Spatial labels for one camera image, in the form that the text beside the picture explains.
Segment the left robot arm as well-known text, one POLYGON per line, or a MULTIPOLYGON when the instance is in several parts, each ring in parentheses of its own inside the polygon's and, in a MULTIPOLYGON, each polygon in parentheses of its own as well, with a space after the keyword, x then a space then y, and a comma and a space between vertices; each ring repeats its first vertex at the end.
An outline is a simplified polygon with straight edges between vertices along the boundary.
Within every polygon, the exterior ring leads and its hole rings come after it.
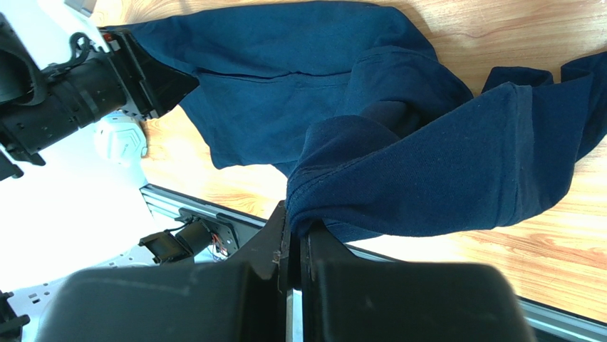
POLYGON ((159 118, 197 79, 155 60, 125 28, 100 28, 94 1, 1 3, 1 177, 114 111, 159 118))

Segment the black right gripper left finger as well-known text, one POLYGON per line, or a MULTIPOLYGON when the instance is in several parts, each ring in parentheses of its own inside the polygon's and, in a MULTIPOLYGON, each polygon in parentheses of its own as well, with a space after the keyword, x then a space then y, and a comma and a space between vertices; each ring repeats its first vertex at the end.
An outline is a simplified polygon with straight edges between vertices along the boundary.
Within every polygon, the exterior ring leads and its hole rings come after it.
POLYGON ((97 268, 69 276, 38 341, 287 341, 289 227, 283 202, 230 258, 97 268))

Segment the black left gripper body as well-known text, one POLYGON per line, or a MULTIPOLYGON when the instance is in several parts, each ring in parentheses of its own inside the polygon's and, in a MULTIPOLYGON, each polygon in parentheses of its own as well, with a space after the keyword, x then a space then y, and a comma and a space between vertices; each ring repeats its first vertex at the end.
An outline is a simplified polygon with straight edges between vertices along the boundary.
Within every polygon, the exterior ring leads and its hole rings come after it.
POLYGON ((16 161, 43 166, 40 152, 126 104, 106 55, 84 33, 68 61, 41 70, 15 33, 1 35, 1 144, 16 161))

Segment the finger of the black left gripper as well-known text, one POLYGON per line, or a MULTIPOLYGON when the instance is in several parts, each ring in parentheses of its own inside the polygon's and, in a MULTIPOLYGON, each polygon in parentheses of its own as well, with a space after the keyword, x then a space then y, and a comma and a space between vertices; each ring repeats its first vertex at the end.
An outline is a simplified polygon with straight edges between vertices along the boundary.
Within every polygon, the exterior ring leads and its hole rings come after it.
POLYGON ((153 58, 125 28, 102 28, 110 60, 125 92, 121 111, 135 119, 158 119, 173 110, 199 81, 153 58))

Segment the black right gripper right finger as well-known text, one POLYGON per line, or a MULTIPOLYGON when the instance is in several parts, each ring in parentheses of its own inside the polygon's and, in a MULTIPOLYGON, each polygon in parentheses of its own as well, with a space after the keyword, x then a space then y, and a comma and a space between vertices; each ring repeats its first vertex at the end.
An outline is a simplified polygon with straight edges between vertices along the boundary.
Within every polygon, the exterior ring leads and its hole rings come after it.
POLYGON ((534 341, 511 286, 485 264, 371 261, 320 223, 301 239, 306 341, 534 341))

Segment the navy blue t shirt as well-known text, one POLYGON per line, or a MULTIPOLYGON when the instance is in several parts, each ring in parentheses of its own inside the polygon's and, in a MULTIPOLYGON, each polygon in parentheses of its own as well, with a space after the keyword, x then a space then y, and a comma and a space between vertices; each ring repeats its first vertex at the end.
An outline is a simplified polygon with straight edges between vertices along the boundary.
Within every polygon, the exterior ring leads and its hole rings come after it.
POLYGON ((218 169, 272 165, 295 234, 342 242, 507 227, 552 208, 606 135, 606 54, 495 67, 482 92, 399 10, 239 6, 128 24, 198 80, 180 106, 218 169))

